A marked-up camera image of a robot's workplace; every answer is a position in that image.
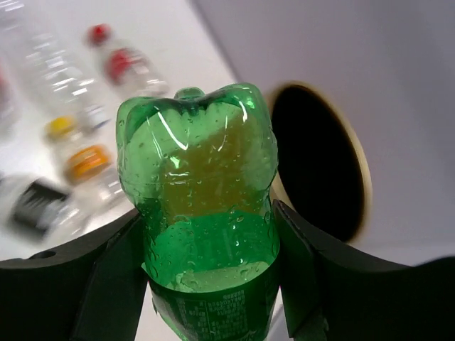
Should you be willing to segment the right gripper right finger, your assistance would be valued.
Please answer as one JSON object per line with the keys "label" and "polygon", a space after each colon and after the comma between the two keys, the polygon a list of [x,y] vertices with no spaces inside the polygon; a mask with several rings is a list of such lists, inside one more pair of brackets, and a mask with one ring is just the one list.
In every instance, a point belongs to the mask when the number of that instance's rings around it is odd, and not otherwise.
{"label": "right gripper right finger", "polygon": [[454,258],[377,258],[273,204],[280,286],[293,340],[453,340]]}

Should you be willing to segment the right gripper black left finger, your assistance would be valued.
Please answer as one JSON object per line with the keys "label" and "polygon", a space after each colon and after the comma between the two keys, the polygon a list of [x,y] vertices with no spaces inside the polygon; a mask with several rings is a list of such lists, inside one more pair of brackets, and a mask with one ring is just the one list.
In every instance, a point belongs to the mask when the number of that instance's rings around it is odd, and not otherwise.
{"label": "right gripper black left finger", "polygon": [[134,340],[147,285],[136,210],[1,262],[2,340]]}

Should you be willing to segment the green plastic bottle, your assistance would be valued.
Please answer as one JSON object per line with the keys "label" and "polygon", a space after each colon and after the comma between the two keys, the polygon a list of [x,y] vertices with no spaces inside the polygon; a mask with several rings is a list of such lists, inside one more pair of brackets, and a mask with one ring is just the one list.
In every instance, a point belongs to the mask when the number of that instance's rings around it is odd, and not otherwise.
{"label": "green plastic bottle", "polygon": [[132,97],[116,140],[156,312],[182,340],[264,340],[280,241],[269,197],[277,142],[259,89]]}

